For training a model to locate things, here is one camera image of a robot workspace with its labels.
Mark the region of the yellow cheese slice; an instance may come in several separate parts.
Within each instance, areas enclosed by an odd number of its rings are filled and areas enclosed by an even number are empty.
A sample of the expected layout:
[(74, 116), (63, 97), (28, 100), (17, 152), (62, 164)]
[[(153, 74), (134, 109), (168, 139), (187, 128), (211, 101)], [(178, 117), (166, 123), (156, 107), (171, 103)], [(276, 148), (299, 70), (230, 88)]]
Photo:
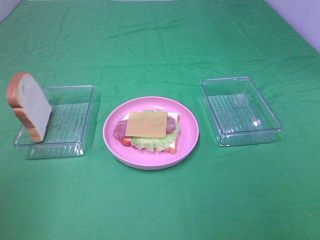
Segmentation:
[(126, 136), (142, 138), (164, 138), (167, 135), (165, 111), (131, 111), (128, 115)]

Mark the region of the green lettuce leaf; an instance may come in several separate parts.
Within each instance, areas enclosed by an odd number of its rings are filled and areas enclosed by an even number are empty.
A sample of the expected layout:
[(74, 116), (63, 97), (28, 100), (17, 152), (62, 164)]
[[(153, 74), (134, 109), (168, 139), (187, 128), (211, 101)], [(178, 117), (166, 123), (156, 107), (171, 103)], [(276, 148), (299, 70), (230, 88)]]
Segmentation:
[(175, 154), (177, 152), (177, 141), (180, 128), (180, 115), (177, 112), (168, 112), (168, 117), (174, 118), (175, 129), (173, 133), (167, 133), (163, 138), (130, 137), (133, 148), (147, 150), (149, 152), (166, 152)]

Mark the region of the bread slice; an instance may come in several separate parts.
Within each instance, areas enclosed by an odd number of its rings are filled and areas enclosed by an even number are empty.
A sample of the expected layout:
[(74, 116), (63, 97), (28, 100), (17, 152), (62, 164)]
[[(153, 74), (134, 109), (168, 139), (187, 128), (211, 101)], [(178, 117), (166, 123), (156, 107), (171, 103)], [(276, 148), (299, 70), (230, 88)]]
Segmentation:
[(167, 113), (166, 136), (164, 138), (147, 138), (125, 136), (129, 114), (119, 121), (113, 130), (113, 136), (125, 147), (132, 147), (149, 152), (177, 152), (177, 141), (180, 128), (180, 115), (177, 112)]
[(42, 142), (52, 107), (34, 77), (29, 72), (15, 74), (7, 87), (6, 98), (32, 141)]

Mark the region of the bacon strip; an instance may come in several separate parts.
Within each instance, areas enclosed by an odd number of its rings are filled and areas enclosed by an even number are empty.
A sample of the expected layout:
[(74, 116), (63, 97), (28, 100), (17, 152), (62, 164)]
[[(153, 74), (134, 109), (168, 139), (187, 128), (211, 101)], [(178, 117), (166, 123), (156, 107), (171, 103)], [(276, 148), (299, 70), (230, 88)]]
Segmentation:
[(115, 129), (113, 130), (113, 136), (115, 138), (125, 138), (126, 137), (126, 129), (127, 129), (128, 120), (121, 120), (117, 123)]
[(166, 133), (171, 134), (176, 128), (176, 123), (175, 119), (172, 117), (167, 117), (167, 122), (166, 122)]

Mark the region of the pink round plate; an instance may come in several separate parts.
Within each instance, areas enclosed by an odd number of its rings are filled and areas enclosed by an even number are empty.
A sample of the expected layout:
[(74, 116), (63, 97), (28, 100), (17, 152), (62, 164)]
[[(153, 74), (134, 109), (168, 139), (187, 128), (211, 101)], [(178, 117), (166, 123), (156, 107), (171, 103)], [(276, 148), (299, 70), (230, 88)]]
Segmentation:
[[(142, 110), (164, 110), (179, 114), (180, 132), (175, 154), (135, 149), (123, 146), (115, 139), (113, 131), (117, 123), (129, 112)], [(107, 148), (120, 162), (136, 169), (160, 170), (178, 164), (192, 152), (199, 138), (199, 126), (193, 113), (181, 103), (165, 97), (145, 96), (127, 101), (113, 110), (104, 123), (102, 133)]]

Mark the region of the clear right plastic tray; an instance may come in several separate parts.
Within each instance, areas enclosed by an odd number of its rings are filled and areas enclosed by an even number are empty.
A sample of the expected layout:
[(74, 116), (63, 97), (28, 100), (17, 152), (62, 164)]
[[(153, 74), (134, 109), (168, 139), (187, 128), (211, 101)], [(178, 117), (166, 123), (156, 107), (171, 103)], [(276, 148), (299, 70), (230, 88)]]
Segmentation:
[(272, 143), (283, 125), (247, 76), (207, 79), (202, 100), (221, 147)]

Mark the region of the clear plastic tray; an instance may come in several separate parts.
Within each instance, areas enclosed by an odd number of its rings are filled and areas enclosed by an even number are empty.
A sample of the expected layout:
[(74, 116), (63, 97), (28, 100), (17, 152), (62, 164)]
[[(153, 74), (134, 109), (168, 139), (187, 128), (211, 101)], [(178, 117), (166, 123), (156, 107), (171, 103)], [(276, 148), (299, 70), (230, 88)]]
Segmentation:
[(202, 100), (221, 147), (272, 143), (283, 125), (247, 76), (207, 79)]
[(27, 160), (82, 156), (92, 126), (95, 87), (56, 86), (44, 88), (43, 92), (52, 107), (44, 140), (32, 142), (22, 125), (13, 147)]

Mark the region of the clear left plastic tray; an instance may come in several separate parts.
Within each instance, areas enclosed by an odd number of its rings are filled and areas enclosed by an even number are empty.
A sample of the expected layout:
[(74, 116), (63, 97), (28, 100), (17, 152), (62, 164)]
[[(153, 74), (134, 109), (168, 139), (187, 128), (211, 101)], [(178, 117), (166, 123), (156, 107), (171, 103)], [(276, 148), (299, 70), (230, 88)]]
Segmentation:
[(92, 126), (95, 87), (56, 86), (44, 88), (43, 92), (52, 107), (44, 140), (32, 142), (22, 125), (13, 147), (27, 160), (82, 156)]

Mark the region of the green tablecloth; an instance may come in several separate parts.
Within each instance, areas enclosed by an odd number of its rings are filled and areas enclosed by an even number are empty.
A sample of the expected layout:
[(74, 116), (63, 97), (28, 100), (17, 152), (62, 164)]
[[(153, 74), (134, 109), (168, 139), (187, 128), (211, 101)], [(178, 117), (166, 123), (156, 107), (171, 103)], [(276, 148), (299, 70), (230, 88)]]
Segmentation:
[[(43, 87), (95, 87), (83, 156), (14, 149), (6, 91), (21, 71)], [(218, 145), (200, 83), (239, 76), (281, 121), (273, 143)], [(197, 145), (173, 167), (128, 167), (104, 143), (110, 112), (143, 96), (197, 118)], [(320, 55), (263, 0), (23, 1), (0, 25), (0, 237), (319, 239)]]

